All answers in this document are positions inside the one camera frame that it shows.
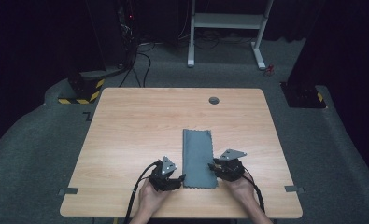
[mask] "wooden table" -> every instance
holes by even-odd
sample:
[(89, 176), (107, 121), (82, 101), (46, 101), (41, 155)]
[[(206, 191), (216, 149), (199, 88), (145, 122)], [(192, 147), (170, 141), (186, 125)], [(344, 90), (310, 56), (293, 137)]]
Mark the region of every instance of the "wooden table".
[[(210, 97), (220, 102), (212, 105)], [(104, 89), (68, 186), (78, 192), (64, 196), (61, 214), (124, 217), (148, 165), (165, 155), (177, 165), (171, 178), (181, 175), (183, 129), (210, 130), (214, 157), (227, 148), (248, 153), (240, 160), (262, 191), (270, 218), (302, 215), (296, 192), (284, 188), (293, 183), (263, 92), (194, 88)], [(219, 179), (216, 189), (173, 191), (154, 217), (247, 215)]]

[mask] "gray cloth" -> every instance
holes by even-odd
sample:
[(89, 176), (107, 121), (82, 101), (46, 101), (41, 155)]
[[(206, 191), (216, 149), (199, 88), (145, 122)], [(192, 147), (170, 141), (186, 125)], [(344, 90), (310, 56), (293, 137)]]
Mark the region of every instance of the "gray cloth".
[(217, 178), (208, 168), (213, 163), (213, 145), (210, 131), (183, 131), (183, 174), (185, 188), (214, 189)]

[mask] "white metal frame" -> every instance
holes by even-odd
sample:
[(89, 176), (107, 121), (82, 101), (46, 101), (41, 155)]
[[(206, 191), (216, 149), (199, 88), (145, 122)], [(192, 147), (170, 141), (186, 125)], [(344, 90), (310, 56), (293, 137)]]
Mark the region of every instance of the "white metal frame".
[(188, 50), (188, 66), (195, 66), (195, 47), (194, 33), (195, 27), (208, 28), (231, 28), (231, 29), (250, 29), (259, 30), (255, 42), (251, 42), (251, 48), (257, 61), (259, 69), (265, 69), (263, 56), (260, 53), (260, 44), (263, 39), (263, 32), (268, 22), (269, 12), (274, 0), (268, 0), (266, 9), (262, 15), (245, 14), (217, 14), (217, 13), (195, 13), (195, 0), (192, 0), (191, 34)]

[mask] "round hole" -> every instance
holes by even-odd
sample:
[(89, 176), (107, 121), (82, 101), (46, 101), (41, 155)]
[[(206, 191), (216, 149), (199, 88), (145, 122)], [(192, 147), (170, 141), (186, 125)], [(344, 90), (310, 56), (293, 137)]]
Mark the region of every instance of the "round hole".
[(215, 97), (215, 96), (212, 96), (209, 98), (209, 102), (212, 104), (212, 105), (216, 105), (220, 102), (219, 98)]

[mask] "hand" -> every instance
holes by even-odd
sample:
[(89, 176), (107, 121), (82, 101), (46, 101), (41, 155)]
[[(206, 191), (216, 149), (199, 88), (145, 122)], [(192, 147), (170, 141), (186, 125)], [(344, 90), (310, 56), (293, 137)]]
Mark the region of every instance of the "hand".
[[(253, 181), (253, 177), (248, 173), (243, 174)], [(245, 178), (240, 178), (233, 182), (224, 180), (228, 189), (234, 198), (243, 206), (254, 224), (272, 224), (272, 221), (266, 216), (254, 198), (254, 187)]]
[(149, 180), (146, 179), (139, 193), (140, 205), (131, 224), (147, 223), (152, 215), (161, 207), (163, 201), (169, 196), (170, 192), (171, 191), (156, 191)]

